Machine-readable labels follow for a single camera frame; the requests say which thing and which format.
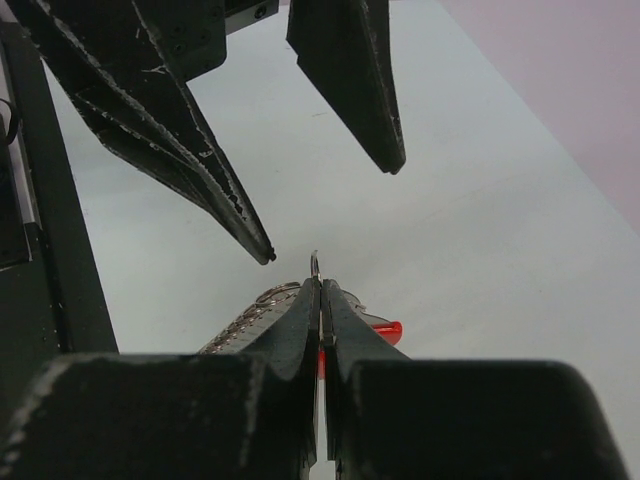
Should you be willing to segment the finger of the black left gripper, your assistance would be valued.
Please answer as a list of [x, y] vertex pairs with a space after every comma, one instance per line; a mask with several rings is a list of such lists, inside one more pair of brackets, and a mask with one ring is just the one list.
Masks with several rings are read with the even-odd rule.
[[297, 65], [384, 173], [406, 151], [393, 78], [388, 1], [292, 1]]

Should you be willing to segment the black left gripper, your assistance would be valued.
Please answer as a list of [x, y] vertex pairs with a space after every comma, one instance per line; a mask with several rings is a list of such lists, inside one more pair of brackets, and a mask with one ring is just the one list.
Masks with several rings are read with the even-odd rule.
[[112, 153], [209, 213], [257, 262], [269, 237], [188, 81], [221, 66], [226, 37], [269, 0], [12, 1], [89, 129]]

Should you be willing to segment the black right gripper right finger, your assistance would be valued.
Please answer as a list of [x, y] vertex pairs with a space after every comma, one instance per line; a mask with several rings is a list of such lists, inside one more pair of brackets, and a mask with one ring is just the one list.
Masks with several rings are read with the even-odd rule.
[[422, 360], [322, 286], [328, 455], [340, 479], [625, 479], [600, 404], [548, 360]]

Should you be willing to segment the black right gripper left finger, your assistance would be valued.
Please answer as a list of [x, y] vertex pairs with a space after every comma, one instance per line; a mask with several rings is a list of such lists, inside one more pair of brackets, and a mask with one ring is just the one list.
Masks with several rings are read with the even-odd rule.
[[277, 396], [208, 382], [196, 355], [74, 354], [48, 362], [1, 445], [5, 479], [305, 479], [317, 383]]

